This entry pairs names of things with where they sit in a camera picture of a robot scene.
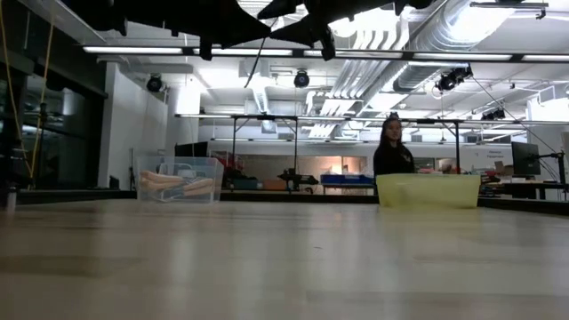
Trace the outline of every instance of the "metal pole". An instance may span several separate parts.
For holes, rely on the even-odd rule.
[[[235,166],[235,138],[237,134],[237,118],[233,118],[233,152],[231,153],[231,168],[236,169]]]
[[[299,143],[299,120],[296,119],[296,126],[294,127],[294,174],[299,174],[296,172],[296,163],[298,162],[298,143]]]
[[[456,138],[456,174],[461,174],[461,148],[459,146],[459,123],[454,123],[454,137]]]

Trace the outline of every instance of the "woman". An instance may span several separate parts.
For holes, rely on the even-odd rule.
[[[374,174],[415,173],[413,155],[401,142],[401,122],[390,117],[382,126],[380,145],[373,155]]]

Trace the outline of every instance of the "ceiling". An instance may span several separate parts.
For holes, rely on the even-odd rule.
[[[20,1],[35,12],[45,16],[47,14],[46,8],[49,7],[48,3],[52,0]],[[468,2],[469,0],[449,0],[449,2],[452,1]],[[241,0],[238,2],[243,9],[251,15],[255,15],[270,0]],[[422,30],[428,25],[427,18],[444,2],[445,0],[439,0],[428,9],[421,11],[406,9],[403,16],[409,21],[409,34],[411,36],[421,36],[421,32],[415,31]],[[541,2],[541,0],[528,0],[528,2]],[[539,13],[537,10],[517,10],[505,19],[497,29],[493,30],[488,37],[476,44],[471,51],[569,52],[569,33],[566,32],[569,27],[569,1],[547,0],[546,2],[549,3],[549,8],[544,19],[535,19],[535,15]],[[65,8],[58,10],[60,11],[57,27],[73,36],[81,44],[198,46],[198,38],[196,36],[180,34],[178,37],[172,37],[169,30],[147,27],[131,22],[129,22],[127,37],[120,36],[116,31],[96,32],[77,22],[76,17],[69,16]],[[294,23],[305,14],[306,10],[299,7],[297,13],[284,17],[277,25],[282,27],[283,25]],[[476,26],[478,22],[484,23],[484,18],[484,15],[480,15],[479,20],[475,21],[473,26]],[[438,19],[436,14],[434,14],[433,19]],[[353,48],[356,44],[357,36],[336,36],[335,40],[337,48]],[[240,46],[259,48],[260,40],[241,44]],[[268,39],[264,46],[266,49],[285,47],[301,46],[271,39]],[[348,64],[345,60],[324,62],[316,59],[261,59],[269,65],[270,77],[272,79],[270,85],[266,88],[268,100],[302,103],[306,101],[307,94],[310,91],[322,90],[329,92],[339,77],[343,75],[343,72],[346,72],[345,66]],[[224,110],[230,112],[235,110],[235,106],[243,106],[246,101],[253,100],[252,90],[244,88],[246,79],[238,77],[241,60],[243,58],[216,57],[213,61],[204,61],[198,57],[165,56],[128,56],[123,59],[123,61],[128,61],[129,66],[191,65],[193,74],[200,79],[204,86],[202,105],[206,111],[210,108],[218,113],[222,113]],[[308,71],[310,75],[309,88],[296,89],[293,87],[293,78],[298,69],[306,69]],[[472,64],[472,69],[474,77],[480,84],[472,79],[467,80],[466,83],[460,85],[455,91],[448,92],[441,99],[440,95],[432,89],[435,81],[438,79],[437,76],[433,76],[417,87],[413,94],[398,103],[392,105],[387,103],[379,107],[371,106],[368,112],[369,116],[377,115],[379,112],[387,112],[391,108],[399,110],[402,114],[406,113],[410,117],[437,116],[437,111],[441,109],[447,112],[445,114],[447,117],[449,114],[452,116],[464,116],[468,115],[472,109],[480,108],[493,102],[494,99],[504,99],[506,107],[514,116],[518,117],[525,115],[525,101],[528,97],[534,95],[536,91],[549,87],[551,84],[569,83],[569,64],[474,63]],[[359,72],[361,72],[360,76],[363,76],[365,69],[361,68]],[[374,79],[374,82],[379,82],[385,76],[387,76],[385,73],[381,73],[377,79]],[[164,79],[167,79],[166,81],[169,85],[176,86],[183,84],[186,81],[186,77],[186,74],[169,74]]]

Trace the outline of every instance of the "desk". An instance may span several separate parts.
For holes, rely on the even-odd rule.
[[[565,185],[555,182],[522,182],[522,183],[502,183],[504,193],[519,199],[537,199],[535,191],[539,190],[540,200],[545,200],[545,190],[563,190]]]
[[[324,194],[326,194],[327,188],[370,188],[375,189],[374,184],[364,184],[364,183],[322,183],[324,189]]]

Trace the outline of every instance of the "ventilation duct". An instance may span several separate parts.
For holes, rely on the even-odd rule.
[[[470,7],[471,0],[449,0],[409,43],[409,50],[421,52],[466,52],[491,35],[513,9]],[[391,62],[381,80],[368,92],[366,104],[386,111],[417,90],[440,70],[432,64]],[[401,92],[385,94],[381,92]]]

